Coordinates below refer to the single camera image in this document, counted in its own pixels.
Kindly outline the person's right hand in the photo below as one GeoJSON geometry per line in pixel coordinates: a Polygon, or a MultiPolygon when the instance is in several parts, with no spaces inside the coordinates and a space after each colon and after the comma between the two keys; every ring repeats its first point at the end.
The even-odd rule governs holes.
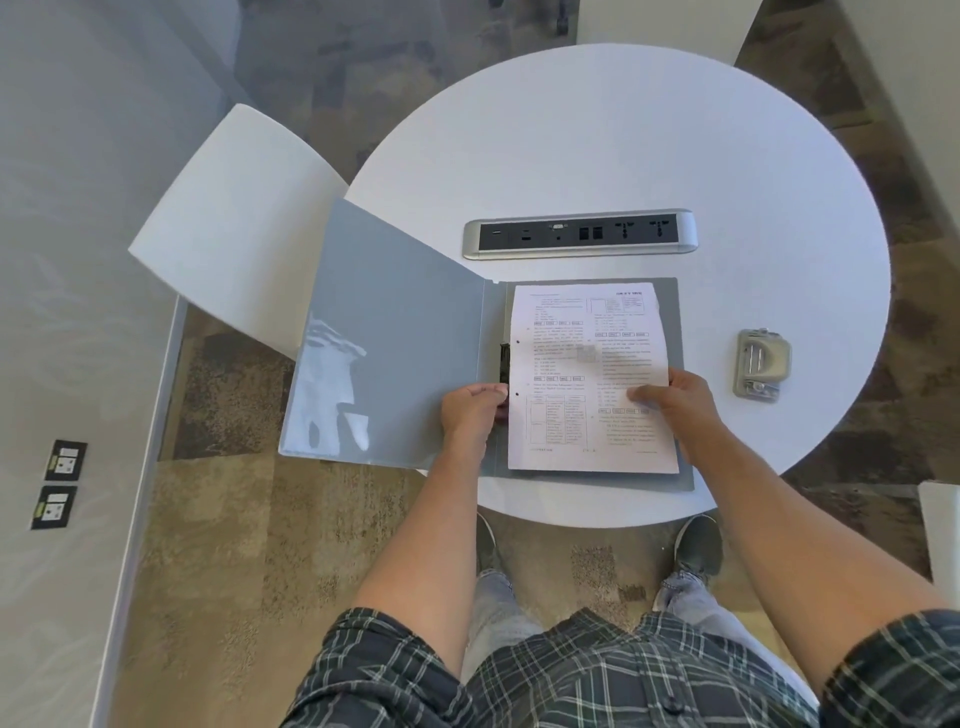
{"type": "Polygon", "coordinates": [[[719,461],[732,437],[716,408],[713,392],[696,373],[668,368],[667,376],[666,385],[676,390],[676,404],[668,411],[658,412],[686,460],[697,468],[710,468],[719,461]]]}

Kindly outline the person's left hand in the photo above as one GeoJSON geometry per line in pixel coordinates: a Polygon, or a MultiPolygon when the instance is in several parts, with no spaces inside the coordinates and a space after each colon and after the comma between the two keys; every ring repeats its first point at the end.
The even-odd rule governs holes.
{"type": "Polygon", "coordinates": [[[446,394],[440,406],[443,449],[481,457],[498,405],[509,400],[504,383],[472,383],[446,394]]]}

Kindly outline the printed white paper sheet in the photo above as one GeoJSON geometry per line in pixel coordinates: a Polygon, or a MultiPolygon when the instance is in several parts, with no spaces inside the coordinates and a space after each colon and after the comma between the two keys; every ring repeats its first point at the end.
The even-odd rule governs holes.
{"type": "Polygon", "coordinates": [[[650,281],[514,288],[511,470],[678,476],[663,416],[628,394],[669,383],[660,311],[650,281]]]}

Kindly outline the grey folder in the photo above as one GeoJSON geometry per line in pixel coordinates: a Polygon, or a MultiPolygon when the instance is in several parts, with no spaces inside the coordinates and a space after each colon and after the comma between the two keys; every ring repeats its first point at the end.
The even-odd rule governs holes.
{"type": "MultiPolygon", "coordinates": [[[[326,224],[279,453],[429,469],[443,442],[440,405],[464,385],[499,382],[518,285],[650,282],[668,363],[683,364],[676,278],[493,281],[347,200],[326,224]]],[[[674,476],[510,469],[509,422],[487,440],[481,476],[660,492],[693,490],[681,455],[674,476]]]]}

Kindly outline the person's left forearm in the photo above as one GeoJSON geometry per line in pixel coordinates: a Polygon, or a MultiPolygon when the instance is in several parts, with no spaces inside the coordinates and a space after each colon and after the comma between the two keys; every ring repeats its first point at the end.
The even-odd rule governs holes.
{"type": "Polygon", "coordinates": [[[478,480],[485,450],[485,443],[444,444],[351,603],[406,627],[454,676],[462,671],[473,614],[478,480]]]}

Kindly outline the person's right forearm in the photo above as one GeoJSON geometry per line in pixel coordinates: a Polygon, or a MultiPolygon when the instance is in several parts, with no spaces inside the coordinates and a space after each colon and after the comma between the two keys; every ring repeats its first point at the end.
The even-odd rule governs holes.
{"type": "Polygon", "coordinates": [[[724,424],[710,421],[680,442],[772,624],[819,694],[882,627],[948,608],[928,580],[806,500],[724,424]]]}

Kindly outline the grey hole punch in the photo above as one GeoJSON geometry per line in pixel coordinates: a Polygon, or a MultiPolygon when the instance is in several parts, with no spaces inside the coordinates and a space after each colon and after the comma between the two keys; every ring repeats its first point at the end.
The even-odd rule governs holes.
{"type": "Polygon", "coordinates": [[[767,328],[740,330],[732,393],[741,399],[776,404],[790,376],[791,356],[792,347],[781,334],[767,328]]]}

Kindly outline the grey left shoe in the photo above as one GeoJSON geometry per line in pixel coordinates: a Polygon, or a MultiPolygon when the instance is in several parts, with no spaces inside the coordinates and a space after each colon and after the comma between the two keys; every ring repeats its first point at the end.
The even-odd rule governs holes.
{"type": "Polygon", "coordinates": [[[491,573],[506,573],[494,530],[483,513],[479,511],[476,514],[475,556],[477,577],[491,573]]]}

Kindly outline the grey shoe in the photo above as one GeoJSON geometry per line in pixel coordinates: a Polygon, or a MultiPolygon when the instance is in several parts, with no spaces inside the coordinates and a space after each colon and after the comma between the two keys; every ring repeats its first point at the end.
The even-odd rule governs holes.
{"type": "Polygon", "coordinates": [[[724,541],[717,520],[708,514],[690,517],[675,541],[673,573],[709,585],[723,564],[724,541]]]}
{"type": "Polygon", "coordinates": [[[494,530],[483,513],[479,511],[476,514],[475,556],[477,577],[491,573],[506,573],[494,530]]]}

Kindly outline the grey right shoe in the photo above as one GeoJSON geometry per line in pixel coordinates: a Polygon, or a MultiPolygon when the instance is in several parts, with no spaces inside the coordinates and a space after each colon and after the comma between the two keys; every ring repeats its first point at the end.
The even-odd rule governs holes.
{"type": "Polygon", "coordinates": [[[723,564],[724,541],[717,520],[708,514],[690,517],[675,541],[673,573],[709,585],[723,564]]]}

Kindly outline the silver table power socket strip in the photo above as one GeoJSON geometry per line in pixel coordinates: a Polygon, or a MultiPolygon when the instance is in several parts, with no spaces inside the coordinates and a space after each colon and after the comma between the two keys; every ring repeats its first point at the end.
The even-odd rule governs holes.
{"type": "Polygon", "coordinates": [[[661,256],[698,248],[694,215],[684,208],[478,219],[462,235],[462,256],[471,261],[661,256]]]}

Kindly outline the light blue jeans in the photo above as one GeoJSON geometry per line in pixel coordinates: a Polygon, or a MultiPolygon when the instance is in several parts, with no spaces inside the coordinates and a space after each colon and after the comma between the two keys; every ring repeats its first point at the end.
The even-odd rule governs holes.
{"type": "MultiPolygon", "coordinates": [[[[756,639],[738,617],[717,602],[704,577],[676,568],[662,582],[654,599],[654,610],[664,611],[708,636],[748,650],[783,683],[789,685],[805,704],[818,710],[819,699],[808,683],[794,668],[756,639]]],[[[537,622],[523,612],[504,572],[482,572],[474,589],[461,681],[467,683],[481,663],[496,650],[511,648],[543,631],[537,622]]]]}

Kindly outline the dark plaid shirt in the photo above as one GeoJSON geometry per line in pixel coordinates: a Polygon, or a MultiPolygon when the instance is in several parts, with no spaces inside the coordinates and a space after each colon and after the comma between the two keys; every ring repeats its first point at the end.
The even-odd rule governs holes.
{"type": "Polygon", "coordinates": [[[583,609],[462,684],[400,622],[349,609],[281,728],[960,728],[960,612],[866,637],[815,709],[746,647],[669,613],[627,632],[583,609]]]}

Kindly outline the white chair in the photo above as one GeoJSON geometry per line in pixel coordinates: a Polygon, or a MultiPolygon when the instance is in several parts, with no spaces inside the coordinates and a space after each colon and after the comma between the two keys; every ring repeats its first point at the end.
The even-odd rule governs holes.
{"type": "Polygon", "coordinates": [[[918,484],[918,501],[932,582],[960,609],[960,485],[925,480],[918,484]]]}
{"type": "Polygon", "coordinates": [[[579,0],[575,43],[642,44],[733,66],[763,0],[579,0]]]}
{"type": "Polygon", "coordinates": [[[326,225],[348,189],[306,141],[238,103],[128,250],[179,297],[295,359],[326,225]]]}

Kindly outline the black wall outlet plate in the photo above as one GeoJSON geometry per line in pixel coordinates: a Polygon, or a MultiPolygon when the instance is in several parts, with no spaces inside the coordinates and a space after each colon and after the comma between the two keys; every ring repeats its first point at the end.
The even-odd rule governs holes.
{"type": "Polygon", "coordinates": [[[78,490],[76,484],[43,485],[33,509],[30,530],[67,528],[78,490]]]}
{"type": "Polygon", "coordinates": [[[44,470],[43,481],[45,483],[79,481],[88,448],[89,444],[85,442],[54,440],[44,470]]]}

